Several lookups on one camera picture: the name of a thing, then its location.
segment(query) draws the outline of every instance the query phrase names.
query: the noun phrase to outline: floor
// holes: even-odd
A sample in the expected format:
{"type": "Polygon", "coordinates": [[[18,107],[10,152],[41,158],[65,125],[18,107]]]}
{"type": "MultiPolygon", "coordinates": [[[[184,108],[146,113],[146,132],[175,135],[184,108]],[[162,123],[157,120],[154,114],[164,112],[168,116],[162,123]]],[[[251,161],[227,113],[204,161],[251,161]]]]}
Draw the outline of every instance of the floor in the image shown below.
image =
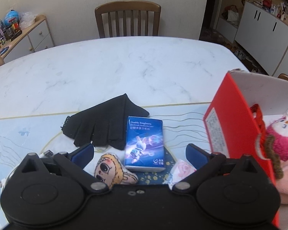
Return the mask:
{"type": "Polygon", "coordinates": [[[240,59],[240,61],[245,65],[245,67],[250,72],[262,73],[268,75],[266,71],[260,66],[260,64],[251,55],[249,55],[241,46],[239,46],[237,43],[234,44],[230,43],[218,31],[211,28],[202,27],[199,40],[208,41],[227,47],[229,50],[233,52],[233,54],[238,59],[240,59]]]}

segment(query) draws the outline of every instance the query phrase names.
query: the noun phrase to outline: dark door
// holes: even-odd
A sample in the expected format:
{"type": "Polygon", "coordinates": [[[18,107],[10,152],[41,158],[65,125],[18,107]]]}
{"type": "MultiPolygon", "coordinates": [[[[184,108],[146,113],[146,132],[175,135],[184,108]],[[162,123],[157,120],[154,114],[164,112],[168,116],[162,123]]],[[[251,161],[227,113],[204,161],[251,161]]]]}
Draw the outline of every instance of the dark door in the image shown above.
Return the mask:
{"type": "Polygon", "coordinates": [[[207,0],[206,10],[205,10],[205,14],[204,14],[204,20],[203,20],[203,25],[202,25],[205,28],[210,27],[212,14],[214,12],[214,3],[215,2],[216,2],[216,0],[207,0]]]}

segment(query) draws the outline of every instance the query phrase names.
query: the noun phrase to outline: blue tissue pack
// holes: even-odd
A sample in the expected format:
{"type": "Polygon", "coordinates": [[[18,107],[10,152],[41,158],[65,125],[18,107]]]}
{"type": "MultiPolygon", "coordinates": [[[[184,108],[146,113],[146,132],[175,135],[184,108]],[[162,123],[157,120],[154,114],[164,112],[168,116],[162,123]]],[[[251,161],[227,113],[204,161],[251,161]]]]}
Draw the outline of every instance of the blue tissue pack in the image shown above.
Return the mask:
{"type": "Polygon", "coordinates": [[[131,171],[165,169],[162,120],[128,117],[125,167],[131,171]]]}

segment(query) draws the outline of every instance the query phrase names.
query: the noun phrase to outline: white label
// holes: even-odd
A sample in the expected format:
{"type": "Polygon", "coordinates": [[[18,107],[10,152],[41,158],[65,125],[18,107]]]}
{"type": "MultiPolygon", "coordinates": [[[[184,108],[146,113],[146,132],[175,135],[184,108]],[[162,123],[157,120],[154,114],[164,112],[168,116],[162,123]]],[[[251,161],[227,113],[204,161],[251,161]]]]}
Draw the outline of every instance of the white label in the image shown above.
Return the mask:
{"type": "Polygon", "coordinates": [[[224,134],[218,119],[216,110],[212,108],[206,118],[206,125],[210,136],[213,152],[220,152],[229,158],[228,148],[225,142],[224,134]]]}

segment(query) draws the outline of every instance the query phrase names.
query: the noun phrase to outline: wooden sideboard top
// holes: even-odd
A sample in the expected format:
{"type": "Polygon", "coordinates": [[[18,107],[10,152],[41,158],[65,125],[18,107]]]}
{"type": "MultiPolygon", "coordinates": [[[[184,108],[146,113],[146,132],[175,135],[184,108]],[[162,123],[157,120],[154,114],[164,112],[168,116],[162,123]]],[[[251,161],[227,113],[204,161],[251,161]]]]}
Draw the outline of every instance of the wooden sideboard top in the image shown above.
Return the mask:
{"type": "Polygon", "coordinates": [[[9,49],[1,56],[3,59],[5,56],[8,55],[8,53],[14,48],[14,46],[17,45],[18,42],[20,42],[26,35],[28,35],[29,32],[31,32],[37,25],[39,25],[41,22],[45,21],[46,17],[44,15],[38,15],[35,18],[35,23],[31,26],[25,28],[22,31],[22,34],[18,36],[16,39],[12,40],[11,42],[7,43],[5,46],[10,46],[9,49]]]}

